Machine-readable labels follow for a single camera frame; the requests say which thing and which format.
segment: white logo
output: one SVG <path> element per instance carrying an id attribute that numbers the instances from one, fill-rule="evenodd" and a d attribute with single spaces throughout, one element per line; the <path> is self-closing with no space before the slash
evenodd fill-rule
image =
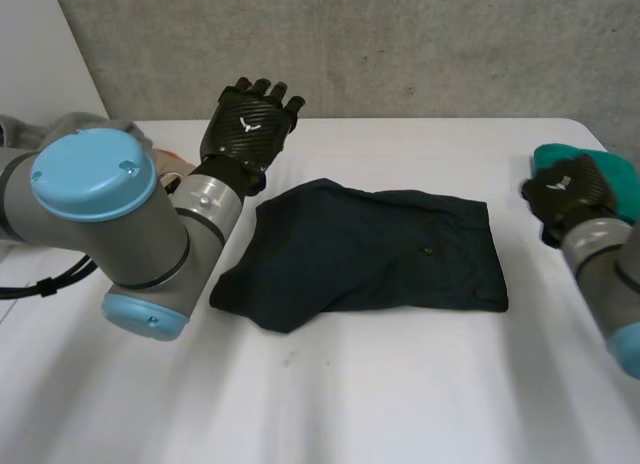
<path id="1" fill-rule="evenodd" d="M 566 191 L 567 186 L 569 185 L 570 182 L 571 182 L 571 178 L 569 176 L 564 176 L 562 178 L 562 181 L 560 181 L 558 184 L 554 186 L 550 186 L 549 184 L 547 184 L 547 187 L 549 189 L 554 189 L 556 191 Z"/>
<path id="2" fill-rule="evenodd" d="M 258 124 L 257 126 L 247 124 L 246 122 L 244 122 L 244 117 L 240 118 L 240 124 L 242 124 L 242 127 L 244 127 L 244 132 L 255 131 L 256 129 L 260 129 L 262 127 L 260 124 Z"/>

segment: gray cloth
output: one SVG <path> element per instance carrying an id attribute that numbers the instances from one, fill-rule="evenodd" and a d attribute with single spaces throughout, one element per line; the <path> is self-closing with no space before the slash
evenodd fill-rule
<path id="1" fill-rule="evenodd" d="M 0 147 L 13 147 L 35 151 L 44 149 L 61 137 L 80 129 L 119 129 L 135 137 L 145 151 L 153 143 L 132 121 L 125 119 L 106 119 L 87 112 L 65 114 L 50 126 L 34 126 L 9 116 L 0 115 Z"/>

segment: black cable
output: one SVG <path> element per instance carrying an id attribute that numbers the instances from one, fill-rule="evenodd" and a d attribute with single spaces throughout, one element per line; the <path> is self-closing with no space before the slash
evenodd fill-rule
<path id="1" fill-rule="evenodd" d="M 57 293 L 60 289 L 68 287 L 84 279 L 98 266 L 89 256 L 83 256 L 77 263 L 58 277 L 47 278 L 38 281 L 34 286 L 29 287 L 0 287 L 0 300 L 22 299 L 40 295 L 47 297 Z"/>

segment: dark fabric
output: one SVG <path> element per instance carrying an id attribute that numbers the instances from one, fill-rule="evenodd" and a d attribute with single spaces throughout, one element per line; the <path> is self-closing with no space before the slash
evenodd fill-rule
<path id="1" fill-rule="evenodd" d="M 483 202 L 321 179 L 256 212 L 253 239 L 211 305 L 264 329 L 291 332 L 323 311 L 508 308 Z"/>

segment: gray concrete wall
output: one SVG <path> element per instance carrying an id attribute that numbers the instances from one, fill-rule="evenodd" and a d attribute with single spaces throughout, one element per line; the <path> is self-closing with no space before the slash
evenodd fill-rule
<path id="1" fill-rule="evenodd" d="M 113 117 L 266 76 L 304 117 L 568 117 L 640 161 L 640 0 L 59 1 Z"/>

